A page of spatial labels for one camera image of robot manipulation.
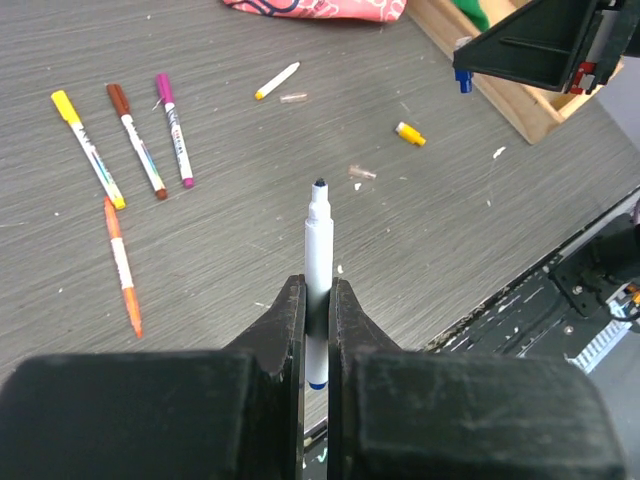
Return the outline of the magenta pen cap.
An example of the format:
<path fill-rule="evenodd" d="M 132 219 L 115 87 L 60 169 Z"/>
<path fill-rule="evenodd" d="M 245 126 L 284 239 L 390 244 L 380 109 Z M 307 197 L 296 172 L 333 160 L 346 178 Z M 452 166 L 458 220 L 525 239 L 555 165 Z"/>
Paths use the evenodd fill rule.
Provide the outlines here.
<path fill-rule="evenodd" d="M 156 88 L 160 101 L 163 104 L 174 104 L 173 91 L 167 73 L 160 73 L 156 75 Z"/>

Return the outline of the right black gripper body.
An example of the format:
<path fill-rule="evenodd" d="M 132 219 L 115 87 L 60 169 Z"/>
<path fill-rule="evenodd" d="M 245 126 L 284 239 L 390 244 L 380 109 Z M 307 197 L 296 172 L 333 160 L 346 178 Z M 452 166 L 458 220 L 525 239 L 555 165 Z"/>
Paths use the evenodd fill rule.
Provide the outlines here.
<path fill-rule="evenodd" d="M 565 92 L 592 94 L 606 85 L 623 56 L 639 56 L 639 2 L 595 1 Z"/>

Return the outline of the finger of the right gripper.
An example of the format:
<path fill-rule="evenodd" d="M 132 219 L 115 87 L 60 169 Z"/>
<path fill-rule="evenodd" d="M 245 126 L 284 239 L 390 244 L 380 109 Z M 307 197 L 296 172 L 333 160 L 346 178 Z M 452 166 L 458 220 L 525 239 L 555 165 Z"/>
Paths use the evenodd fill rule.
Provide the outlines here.
<path fill-rule="evenodd" d="M 457 48 L 453 67 L 562 91 L 597 6 L 584 0 L 530 1 Z"/>

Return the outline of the yellow marker pen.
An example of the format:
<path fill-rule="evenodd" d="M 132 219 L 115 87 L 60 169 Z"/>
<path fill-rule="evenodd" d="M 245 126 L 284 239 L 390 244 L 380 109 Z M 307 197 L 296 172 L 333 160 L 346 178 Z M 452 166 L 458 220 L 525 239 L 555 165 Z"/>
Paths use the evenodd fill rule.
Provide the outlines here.
<path fill-rule="evenodd" d="M 104 164 L 97 148 L 87 136 L 83 124 L 81 122 L 71 122 L 70 128 L 76 136 L 111 203 L 117 210 L 124 209 L 126 207 L 124 196 Z"/>

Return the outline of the white yellow-tipped pen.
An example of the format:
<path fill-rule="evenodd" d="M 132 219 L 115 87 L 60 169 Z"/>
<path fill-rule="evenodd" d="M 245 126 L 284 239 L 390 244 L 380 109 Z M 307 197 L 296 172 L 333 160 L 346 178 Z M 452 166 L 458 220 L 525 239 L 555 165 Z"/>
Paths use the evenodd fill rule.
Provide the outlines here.
<path fill-rule="evenodd" d="M 266 96 L 271 94 L 276 88 L 282 85 L 287 79 L 289 79 L 294 73 L 297 72 L 301 63 L 299 61 L 288 65 L 284 70 L 279 72 L 276 76 L 270 79 L 266 84 L 261 86 L 254 94 L 254 98 L 258 101 L 263 100 Z"/>

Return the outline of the orange ballpoint pen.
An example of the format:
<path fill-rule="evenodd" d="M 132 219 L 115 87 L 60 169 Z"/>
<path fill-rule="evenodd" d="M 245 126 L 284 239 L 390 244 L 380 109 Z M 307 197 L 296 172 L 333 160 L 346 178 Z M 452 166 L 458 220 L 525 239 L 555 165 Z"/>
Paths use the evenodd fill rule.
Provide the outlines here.
<path fill-rule="evenodd" d="M 116 209 L 108 197 L 104 198 L 104 214 L 110 237 L 111 249 L 119 276 L 120 287 L 129 320 L 138 338 L 143 336 L 143 326 L 139 303 L 136 296 L 124 241 L 121 235 Z"/>

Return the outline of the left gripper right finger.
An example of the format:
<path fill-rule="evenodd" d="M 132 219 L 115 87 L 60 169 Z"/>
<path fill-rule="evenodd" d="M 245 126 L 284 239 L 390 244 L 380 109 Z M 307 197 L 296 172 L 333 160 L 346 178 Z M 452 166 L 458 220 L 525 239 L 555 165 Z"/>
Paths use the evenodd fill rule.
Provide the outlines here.
<path fill-rule="evenodd" d="M 331 479 L 625 479 L 591 380 L 564 360 L 400 348 L 335 279 Z"/>

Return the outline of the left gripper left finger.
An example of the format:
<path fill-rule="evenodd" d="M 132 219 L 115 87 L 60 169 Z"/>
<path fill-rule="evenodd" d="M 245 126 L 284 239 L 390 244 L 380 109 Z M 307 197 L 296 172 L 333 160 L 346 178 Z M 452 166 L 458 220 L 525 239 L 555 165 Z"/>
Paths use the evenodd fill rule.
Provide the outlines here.
<path fill-rule="evenodd" d="M 51 354 L 1 390 L 5 479 L 298 479 L 306 288 L 219 350 Z"/>

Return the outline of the white ballpoint pen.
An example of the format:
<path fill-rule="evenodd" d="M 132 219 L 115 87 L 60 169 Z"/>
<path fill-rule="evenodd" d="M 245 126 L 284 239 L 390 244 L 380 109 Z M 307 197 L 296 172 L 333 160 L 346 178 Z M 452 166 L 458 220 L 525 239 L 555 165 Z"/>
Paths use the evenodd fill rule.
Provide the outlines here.
<path fill-rule="evenodd" d="M 182 184 L 186 189 L 190 189 L 195 185 L 195 181 L 176 106 L 174 103 L 168 102 L 164 105 L 164 109 L 169 123 L 169 131 Z"/>

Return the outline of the blue pen cap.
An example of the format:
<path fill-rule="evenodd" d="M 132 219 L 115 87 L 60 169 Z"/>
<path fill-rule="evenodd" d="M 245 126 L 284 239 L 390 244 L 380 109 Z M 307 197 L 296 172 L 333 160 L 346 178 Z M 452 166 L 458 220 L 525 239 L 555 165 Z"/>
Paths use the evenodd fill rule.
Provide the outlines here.
<path fill-rule="evenodd" d="M 473 73 L 469 70 L 454 70 L 455 81 L 459 84 L 460 92 L 468 94 L 473 89 Z"/>

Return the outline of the blue marker pen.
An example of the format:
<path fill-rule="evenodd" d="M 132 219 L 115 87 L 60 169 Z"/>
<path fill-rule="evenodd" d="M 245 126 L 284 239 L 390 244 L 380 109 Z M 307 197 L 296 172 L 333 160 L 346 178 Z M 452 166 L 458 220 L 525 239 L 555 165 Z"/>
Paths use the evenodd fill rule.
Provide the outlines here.
<path fill-rule="evenodd" d="M 333 281 L 334 222 L 329 187 L 322 178 L 312 185 L 305 220 L 305 379 L 313 390 L 329 380 L 328 315 Z"/>

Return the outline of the brown pen cap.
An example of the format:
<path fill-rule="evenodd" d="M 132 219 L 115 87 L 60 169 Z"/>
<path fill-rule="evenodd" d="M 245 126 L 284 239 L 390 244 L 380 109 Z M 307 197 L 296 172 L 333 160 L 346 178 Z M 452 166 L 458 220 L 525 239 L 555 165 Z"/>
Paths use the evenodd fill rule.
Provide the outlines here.
<path fill-rule="evenodd" d="M 106 91 L 116 113 L 120 117 L 131 114 L 129 101 L 120 84 L 109 83 L 106 85 Z"/>

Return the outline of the brown marker pen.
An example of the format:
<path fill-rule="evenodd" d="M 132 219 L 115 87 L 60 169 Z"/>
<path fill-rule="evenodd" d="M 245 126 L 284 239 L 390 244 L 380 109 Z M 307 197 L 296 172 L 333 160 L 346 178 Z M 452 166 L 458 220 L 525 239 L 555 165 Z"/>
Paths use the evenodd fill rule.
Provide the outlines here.
<path fill-rule="evenodd" d="M 123 126 L 129 136 L 130 142 L 138 155 L 143 169 L 149 179 L 149 182 L 154 190 L 155 196 L 159 200 L 165 200 L 168 198 L 166 187 L 156 169 L 155 163 L 151 157 L 143 140 L 139 136 L 133 117 L 130 114 L 124 114 L 121 116 Z"/>

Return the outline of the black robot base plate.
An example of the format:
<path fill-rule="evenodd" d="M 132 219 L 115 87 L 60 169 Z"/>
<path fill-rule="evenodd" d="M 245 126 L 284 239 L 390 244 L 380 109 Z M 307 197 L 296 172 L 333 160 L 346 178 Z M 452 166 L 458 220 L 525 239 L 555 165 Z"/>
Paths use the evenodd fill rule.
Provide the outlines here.
<path fill-rule="evenodd" d="M 575 358 L 610 321 L 639 329 L 639 193 L 526 269 L 426 346 Z"/>

